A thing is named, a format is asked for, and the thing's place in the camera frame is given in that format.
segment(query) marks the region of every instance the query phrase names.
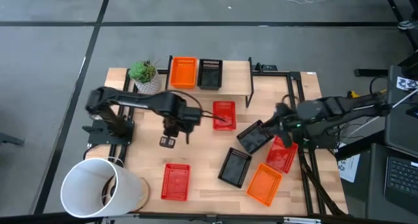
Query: gray floor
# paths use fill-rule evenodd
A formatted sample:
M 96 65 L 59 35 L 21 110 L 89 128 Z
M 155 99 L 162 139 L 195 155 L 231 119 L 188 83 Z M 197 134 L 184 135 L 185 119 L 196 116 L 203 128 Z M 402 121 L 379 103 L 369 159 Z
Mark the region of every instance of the gray floor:
M 95 21 L 102 0 L 0 0 L 0 21 Z M 405 17 L 406 0 L 396 0 Z M 394 22 L 386 0 L 328 0 L 297 5 L 284 0 L 110 0 L 105 21 Z M 91 27 L 0 27 L 0 131 L 24 138 L 22 147 L 0 146 L 0 216 L 27 214 L 69 102 Z M 103 27 L 74 113 L 46 212 L 62 211 L 61 183 L 82 159 L 91 120 L 84 110 L 89 91 L 103 84 L 109 67 L 168 55 L 247 59 L 283 71 L 315 71 L 324 96 L 368 92 L 369 78 L 356 68 L 387 68 L 412 52 L 395 28 L 326 27 Z M 379 81 L 376 89 L 384 88 Z M 362 131 L 381 129 L 382 121 Z M 362 170 L 367 170 L 362 155 Z M 349 211 L 364 216 L 367 186 L 344 182 Z M 123 220 L 118 223 L 133 223 Z

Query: plastic basket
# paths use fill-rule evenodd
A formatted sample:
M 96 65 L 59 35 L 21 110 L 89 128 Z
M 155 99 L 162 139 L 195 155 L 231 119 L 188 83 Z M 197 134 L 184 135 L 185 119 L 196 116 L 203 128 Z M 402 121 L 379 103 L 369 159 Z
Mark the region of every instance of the plastic basket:
M 175 88 L 194 88 L 196 62 L 195 57 L 174 57 L 170 71 L 170 84 Z
M 293 143 L 291 147 L 286 148 L 281 138 L 276 136 L 267 155 L 266 164 L 276 170 L 289 173 L 297 151 L 298 144 Z
M 189 177 L 190 165 L 166 164 L 161 199 L 186 201 Z
M 268 135 L 263 129 L 263 122 L 257 120 L 246 130 L 242 131 L 236 138 L 240 141 L 242 147 L 253 154 L 262 148 L 268 141 L 272 140 L 274 136 Z
M 214 119 L 215 130 L 234 130 L 235 122 L 235 102 L 233 101 L 214 101 L 214 115 L 225 121 Z
M 260 164 L 247 189 L 247 194 L 267 207 L 272 205 L 281 182 L 281 174 L 267 165 Z
M 200 59 L 197 85 L 205 90 L 222 87 L 222 60 Z
M 251 156 L 234 148 L 229 148 L 227 157 L 223 162 L 221 172 L 217 176 L 220 180 L 238 188 L 242 187 L 246 177 Z

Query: potted plant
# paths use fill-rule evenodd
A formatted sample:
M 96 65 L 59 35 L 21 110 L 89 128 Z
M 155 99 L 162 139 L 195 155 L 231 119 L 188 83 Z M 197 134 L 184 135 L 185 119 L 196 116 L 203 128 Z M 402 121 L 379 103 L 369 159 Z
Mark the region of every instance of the potted plant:
M 128 74 L 135 81 L 139 93 L 154 94 L 161 88 L 161 78 L 155 65 L 150 60 L 138 61 L 129 70 Z

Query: laptop keyboard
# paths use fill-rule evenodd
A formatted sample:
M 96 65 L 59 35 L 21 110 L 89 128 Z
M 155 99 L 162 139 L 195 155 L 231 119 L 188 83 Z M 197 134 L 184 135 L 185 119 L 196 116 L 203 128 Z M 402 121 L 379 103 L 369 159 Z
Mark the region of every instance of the laptop keyboard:
M 389 158 L 387 186 L 418 196 L 418 167 Z

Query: wooden tabletop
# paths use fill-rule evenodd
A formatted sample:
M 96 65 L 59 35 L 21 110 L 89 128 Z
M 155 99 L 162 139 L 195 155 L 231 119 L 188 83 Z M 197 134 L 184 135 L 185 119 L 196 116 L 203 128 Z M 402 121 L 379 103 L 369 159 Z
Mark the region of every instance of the wooden tabletop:
M 122 89 L 125 68 L 110 68 L 105 85 Z M 302 85 L 306 99 L 321 96 L 318 80 L 314 72 L 302 72 Z M 245 99 L 238 96 L 203 95 L 198 96 L 205 110 L 212 111 L 213 101 L 235 101 L 236 130 L 214 131 L 212 119 L 203 118 L 201 126 L 195 127 L 190 135 L 190 144 L 185 143 L 185 135 L 180 133 L 174 149 L 159 146 L 163 135 L 162 117 L 153 112 L 136 109 L 135 132 L 128 148 L 125 166 L 151 187 L 148 203 L 139 212 L 189 213 L 189 214 L 240 214 L 240 215 L 306 215 L 303 184 L 298 157 L 288 174 L 283 174 L 276 197 L 271 207 L 266 207 L 246 195 L 246 189 L 260 163 L 264 163 L 272 145 L 269 142 L 252 156 L 251 165 L 242 189 L 231 186 L 217 178 L 230 147 L 244 152 L 236 135 L 256 120 L 266 121 L 273 114 L 276 102 L 287 94 L 284 77 L 254 76 L 254 96 L 249 108 Z M 92 149 L 87 158 L 106 157 L 109 145 Z M 346 200 L 338 173 L 337 162 L 327 150 L 316 150 L 321 184 L 339 208 L 347 212 Z M 161 200 L 164 167 L 166 163 L 183 163 L 191 166 L 188 201 Z M 318 211 L 315 189 L 310 184 L 313 208 Z
M 251 94 L 251 74 L 249 61 L 223 61 L 222 68 L 222 88 L 217 91 L 202 90 L 195 86 L 193 89 L 180 89 L 194 95 L 241 95 Z M 199 73 L 199 59 L 197 60 L 196 83 Z M 167 89 L 176 89 L 172 85 Z

